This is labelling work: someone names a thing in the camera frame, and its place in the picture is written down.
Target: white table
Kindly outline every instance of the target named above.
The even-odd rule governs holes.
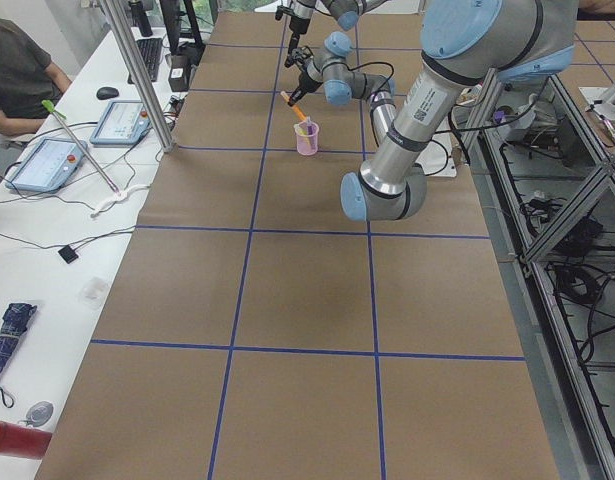
[[[164,36],[164,29],[154,29],[154,35]],[[164,62],[165,53],[164,48],[158,82],[153,84],[163,107],[172,95],[167,81],[169,67]],[[110,32],[57,109],[67,116],[68,124],[97,121],[108,103],[96,99],[96,91],[101,86],[118,88],[118,99],[139,99],[135,86],[127,83],[127,75],[127,68]],[[48,118],[40,131],[58,126],[54,118]],[[93,128],[79,127],[74,131],[79,138],[86,140]],[[50,135],[67,137],[61,132]],[[21,160],[28,151],[23,152]],[[127,155],[131,168],[123,160],[113,163],[126,151],[126,148],[90,146],[94,158],[120,188],[133,174],[131,168],[136,172],[131,185],[151,183],[160,156],[155,133],[149,132]],[[68,182],[73,183],[57,194],[65,200],[79,200],[95,206],[112,192],[92,165],[86,160],[83,162]],[[135,192],[95,219],[90,218],[90,210],[85,206],[66,204],[57,198],[3,203],[0,204],[0,232],[41,245],[64,245],[133,226],[146,196],[146,190]],[[1,184],[0,202],[17,197]],[[16,398],[11,409],[5,408],[0,398],[0,420],[16,423],[25,418],[29,407],[45,400],[54,405],[55,412],[41,428],[54,430],[102,309],[102,302],[98,306],[92,305],[79,299],[79,295],[94,278],[111,286],[129,238],[130,235],[120,235],[91,242],[77,252],[78,259],[67,264],[58,255],[57,248],[41,250],[0,237],[0,327],[9,303],[38,305],[29,330],[0,376],[0,385]],[[37,460],[0,455],[0,480],[33,479],[39,465]]]

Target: computer mouse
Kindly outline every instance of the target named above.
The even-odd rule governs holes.
[[[96,98],[98,100],[107,100],[108,98],[115,98],[118,95],[118,89],[114,87],[100,87],[96,92]]]

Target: black box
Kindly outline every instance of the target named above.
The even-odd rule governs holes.
[[[171,70],[169,71],[169,87],[172,92],[186,92],[189,90],[189,75],[191,64],[186,55],[171,56]]]

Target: red object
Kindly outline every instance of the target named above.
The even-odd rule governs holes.
[[[0,455],[41,459],[47,451],[51,432],[0,420]]]

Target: computer keyboard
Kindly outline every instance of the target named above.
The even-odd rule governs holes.
[[[158,67],[160,66],[160,54],[163,49],[163,39],[160,37],[151,38],[139,38],[136,40],[138,51],[143,57],[145,66],[147,67],[147,73],[149,73],[149,79],[155,82],[158,79]],[[127,79],[129,83],[132,81],[131,75]]]

